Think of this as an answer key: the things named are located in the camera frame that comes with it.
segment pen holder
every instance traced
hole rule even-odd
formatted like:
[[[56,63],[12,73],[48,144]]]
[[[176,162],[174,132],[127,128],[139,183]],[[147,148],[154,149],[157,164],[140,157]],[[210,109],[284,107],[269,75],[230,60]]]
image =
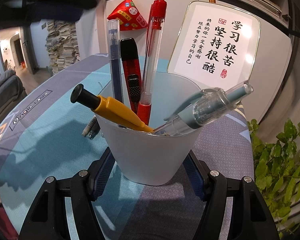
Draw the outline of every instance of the pen holder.
[[[123,98],[130,108],[125,78],[122,77]],[[157,128],[180,104],[200,88],[191,80],[169,73],[157,72],[149,126]],[[113,96],[111,81],[100,95]],[[168,182],[177,172],[201,132],[201,128],[181,136],[159,136],[120,128],[97,115],[108,146],[122,173],[133,182],[152,186]]]

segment blue tablecloth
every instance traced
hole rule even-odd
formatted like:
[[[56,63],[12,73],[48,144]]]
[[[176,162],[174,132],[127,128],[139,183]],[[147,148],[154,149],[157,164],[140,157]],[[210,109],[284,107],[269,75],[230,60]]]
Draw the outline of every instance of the blue tablecloth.
[[[167,60],[158,71],[166,72]],[[48,176],[72,177],[99,159],[107,147],[99,134],[81,133],[93,113],[70,103],[78,84],[98,94],[110,80],[107,55],[92,55],[47,80],[27,96],[0,125],[0,198],[19,232],[28,209]],[[243,108],[204,127],[193,151],[225,176],[253,178],[253,158]],[[106,239],[192,239],[204,203],[195,196],[181,166],[165,185],[151,187],[127,180],[115,164],[105,191],[93,203]],[[70,199],[66,200],[72,240],[78,239]],[[226,239],[232,200],[228,198],[220,239]]]

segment stack of papers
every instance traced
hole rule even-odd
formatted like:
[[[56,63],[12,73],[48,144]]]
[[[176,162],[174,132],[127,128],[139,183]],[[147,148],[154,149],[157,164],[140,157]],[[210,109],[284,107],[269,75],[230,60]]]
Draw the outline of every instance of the stack of papers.
[[[47,23],[46,48],[50,58],[52,73],[71,66],[80,60],[77,32],[74,23],[50,21]]]
[[[270,12],[272,15],[276,17],[280,17],[282,10],[279,5],[271,2],[270,0],[249,0],[250,2],[261,6],[266,11]]]

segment pile of newspapers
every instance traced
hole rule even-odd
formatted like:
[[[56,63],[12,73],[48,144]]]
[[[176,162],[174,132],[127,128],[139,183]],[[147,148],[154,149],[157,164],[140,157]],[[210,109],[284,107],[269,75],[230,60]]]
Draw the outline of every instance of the pile of newspapers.
[[[75,23],[50,21],[47,23],[48,36],[46,48],[50,58],[52,73],[61,70],[80,60]]]

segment red pen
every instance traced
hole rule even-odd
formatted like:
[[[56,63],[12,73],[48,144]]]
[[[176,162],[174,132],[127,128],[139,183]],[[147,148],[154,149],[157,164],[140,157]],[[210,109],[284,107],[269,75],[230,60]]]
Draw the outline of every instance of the red pen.
[[[166,9],[167,2],[165,0],[155,0],[151,6],[149,15],[146,59],[142,78],[141,97],[137,112],[138,117],[147,125],[150,120],[154,76],[159,60],[162,27],[166,16]]]
[[[120,51],[131,110],[137,113],[142,81],[135,40],[133,38],[121,40]]]

